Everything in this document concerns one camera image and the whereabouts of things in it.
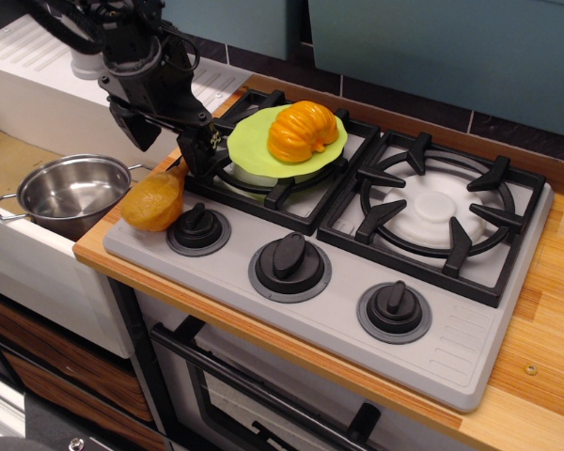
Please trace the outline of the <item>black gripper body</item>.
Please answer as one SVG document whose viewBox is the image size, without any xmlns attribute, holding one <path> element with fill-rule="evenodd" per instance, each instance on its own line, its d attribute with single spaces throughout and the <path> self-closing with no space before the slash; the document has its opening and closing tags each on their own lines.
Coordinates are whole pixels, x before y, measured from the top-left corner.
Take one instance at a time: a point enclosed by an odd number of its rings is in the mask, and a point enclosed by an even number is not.
<svg viewBox="0 0 564 451">
<path fill-rule="evenodd" d="M 212 114 L 192 92 L 194 58 L 120 64 L 104 59 L 102 63 L 100 86 L 108 93 L 108 103 L 115 101 L 149 123 L 175 132 L 214 126 Z"/>
</svg>

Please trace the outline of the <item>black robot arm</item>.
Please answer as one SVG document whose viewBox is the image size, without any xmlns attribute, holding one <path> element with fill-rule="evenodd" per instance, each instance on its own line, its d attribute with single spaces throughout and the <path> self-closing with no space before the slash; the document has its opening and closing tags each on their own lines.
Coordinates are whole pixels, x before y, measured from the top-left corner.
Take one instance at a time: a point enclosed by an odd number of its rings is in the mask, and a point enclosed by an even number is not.
<svg viewBox="0 0 564 451">
<path fill-rule="evenodd" d="M 98 54 L 99 85 L 128 139 L 148 150 L 163 130 L 177 135 L 190 172 L 210 170 L 221 135 L 192 92 L 198 50 L 163 20 L 161 1 L 25 1 L 29 15 L 74 51 Z"/>
</svg>

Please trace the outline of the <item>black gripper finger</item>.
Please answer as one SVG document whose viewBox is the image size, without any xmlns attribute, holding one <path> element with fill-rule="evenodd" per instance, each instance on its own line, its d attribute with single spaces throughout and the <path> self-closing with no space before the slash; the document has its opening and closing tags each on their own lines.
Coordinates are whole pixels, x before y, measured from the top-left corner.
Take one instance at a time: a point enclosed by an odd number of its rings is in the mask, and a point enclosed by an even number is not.
<svg viewBox="0 0 564 451">
<path fill-rule="evenodd" d="M 161 133 L 161 128 L 146 118 L 115 101 L 109 102 L 109 110 L 127 138 L 141 151 L 147 151 Z"/>
<path fill-rule="evenodd" d="M 177 137 L 178 147 L 190 172 L 197 177 L 205 176 L 210 168 L 221 134 L 214 126 L 186 128 Z"/>
</svg>

